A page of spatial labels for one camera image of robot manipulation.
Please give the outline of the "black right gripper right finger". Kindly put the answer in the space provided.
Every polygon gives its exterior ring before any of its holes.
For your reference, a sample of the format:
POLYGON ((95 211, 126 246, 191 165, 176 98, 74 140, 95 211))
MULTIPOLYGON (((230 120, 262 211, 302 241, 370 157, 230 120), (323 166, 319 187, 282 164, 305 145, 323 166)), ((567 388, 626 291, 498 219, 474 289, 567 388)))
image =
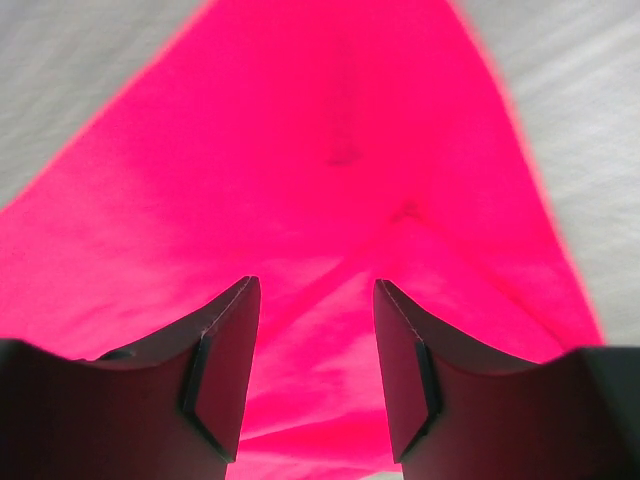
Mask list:
POLYGON ((535 364, 430 314, 387 280, 374 322, 394 461, 407 479, 635 479, 639 351, 535 364))

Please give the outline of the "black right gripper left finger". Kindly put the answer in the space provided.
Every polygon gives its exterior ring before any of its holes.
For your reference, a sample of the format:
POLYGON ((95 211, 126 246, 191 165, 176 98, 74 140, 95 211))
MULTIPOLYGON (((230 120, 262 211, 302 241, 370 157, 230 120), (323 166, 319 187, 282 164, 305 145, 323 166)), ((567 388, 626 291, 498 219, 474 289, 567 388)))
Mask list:
POLYGON ((5 479, 222 479, 238 452, 261 289, 213 301, 96 360, 1 343, 5 479))

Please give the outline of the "pink t shirt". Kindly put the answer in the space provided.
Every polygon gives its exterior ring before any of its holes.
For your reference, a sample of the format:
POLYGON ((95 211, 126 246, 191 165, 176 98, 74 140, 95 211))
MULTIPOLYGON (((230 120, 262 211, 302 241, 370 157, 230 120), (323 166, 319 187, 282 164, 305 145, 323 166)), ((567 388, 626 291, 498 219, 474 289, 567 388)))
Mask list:
POLYGON ((392 467, 379 278, 541 362, 603 341, 450 1, 215 1, 1 214, 1 332, 95 357, 246 275, 233 479, 392 467))

